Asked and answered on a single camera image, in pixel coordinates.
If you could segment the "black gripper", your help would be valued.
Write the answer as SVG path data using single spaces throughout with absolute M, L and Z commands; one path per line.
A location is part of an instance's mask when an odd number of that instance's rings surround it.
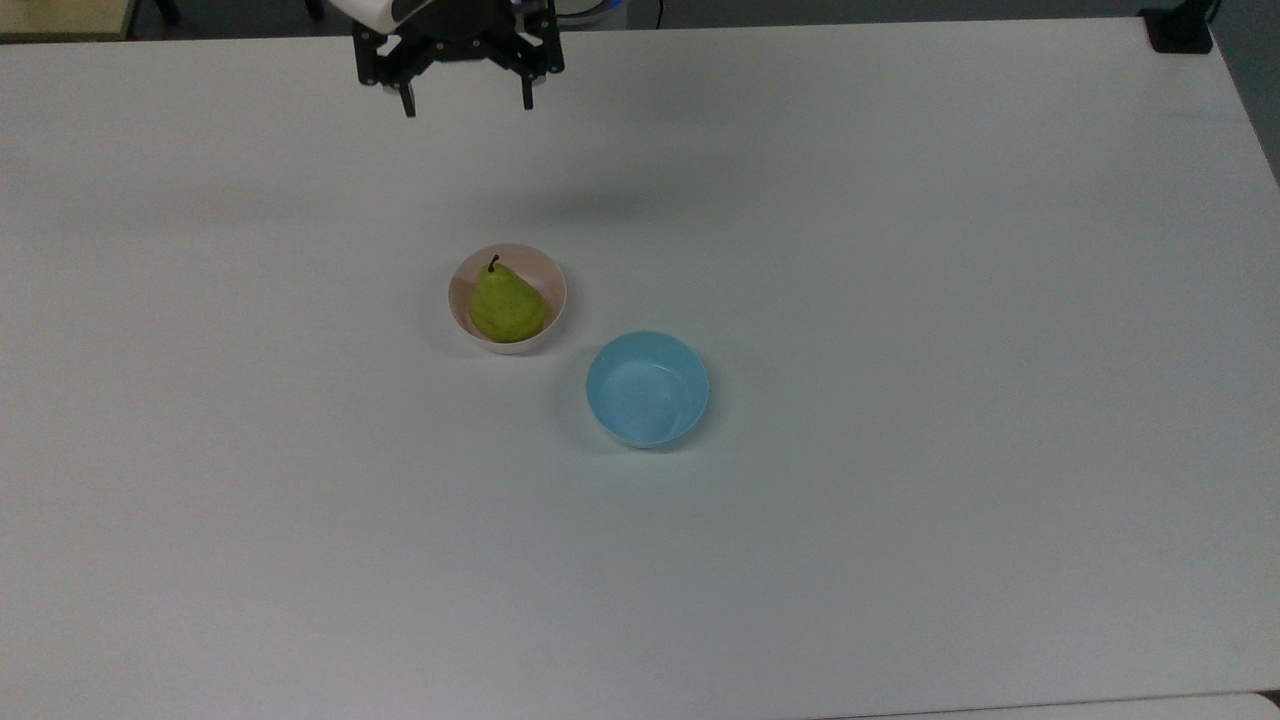
M 407 118 L 417 115 L 412 81 L 438 64 L 515 73 L 526 111 L 536 81 L 564 70 L 553 1 L 353 1 L 352 37 L 360 82 L 398 91 Z

